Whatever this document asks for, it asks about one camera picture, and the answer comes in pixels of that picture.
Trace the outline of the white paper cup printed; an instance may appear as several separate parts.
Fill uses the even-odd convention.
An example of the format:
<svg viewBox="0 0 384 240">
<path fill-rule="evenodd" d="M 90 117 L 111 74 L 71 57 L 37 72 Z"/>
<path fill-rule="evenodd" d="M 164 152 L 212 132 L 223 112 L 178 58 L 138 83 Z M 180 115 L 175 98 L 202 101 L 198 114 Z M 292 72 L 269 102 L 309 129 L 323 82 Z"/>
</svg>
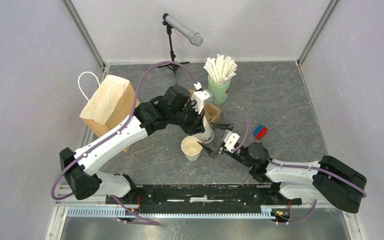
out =
<svg viewBox="0 0 384 240">
<path fill-rule="evenodd" d="M 196 137 L 203 144 L 209 144 L 213 141 L 215 135 L 211 128 L 211 125 L 209 124 L 205 116 L 203 117 L 203 127 L 204 132 L 194 134 L 193 136 Z"/>
</svg>

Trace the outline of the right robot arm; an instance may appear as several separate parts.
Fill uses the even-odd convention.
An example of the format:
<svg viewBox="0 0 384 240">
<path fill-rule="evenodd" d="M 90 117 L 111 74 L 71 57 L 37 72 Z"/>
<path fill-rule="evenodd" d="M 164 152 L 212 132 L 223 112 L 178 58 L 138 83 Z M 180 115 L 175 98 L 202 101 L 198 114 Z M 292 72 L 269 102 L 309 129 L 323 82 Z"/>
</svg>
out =
<svg viewBox="0 0 384 240">
<path fill-rule="evenodd" d="M 356 214 L 361 201 L 367 196 L 367 178 L 357 170 L 331 155 L 319 161 L 290 162 L 270 157 L 261 142 L 244 146 L 240 136 L 233 132 L 232 124 L 219 124 L 225 131 L 222 144 L 216 149 L 200 142 L 199 145 L 214 158 L 226 154 L 249 169 L 249 174 L 259 183 L 270 183 L 269 199 L 275 204 L 286 200 L 313 199 L 329 202 L 334 207 Z"/>
</svg>

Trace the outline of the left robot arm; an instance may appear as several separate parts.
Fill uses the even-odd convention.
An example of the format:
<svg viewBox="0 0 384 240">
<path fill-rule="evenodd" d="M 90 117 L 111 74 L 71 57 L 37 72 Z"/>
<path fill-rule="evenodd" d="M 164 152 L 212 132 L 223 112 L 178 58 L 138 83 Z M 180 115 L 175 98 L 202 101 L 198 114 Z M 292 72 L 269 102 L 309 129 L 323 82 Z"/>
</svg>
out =
<svg viewBox="0 0 384 240">
<path fill-rule="evenodd" d="M 100 168 L 130 145 L 165 129 L 168 125 L 179 126 L 185 134 L 204 133 L 204 106 L 212 94 L 196 84 L 190 93 L 180 85 L 168 88 L 164 95 L 134 106 L 134 111 L 119 125 L 92 143 L 75 151 L 66 147 L 59 153 L 61 175 L 67 181 L 71 195 L 85 200 L 101 191 L 114 195 L 125 204 L 133 203 L 137 190 L 127 175 L 111 175 Z"/>
</svg>

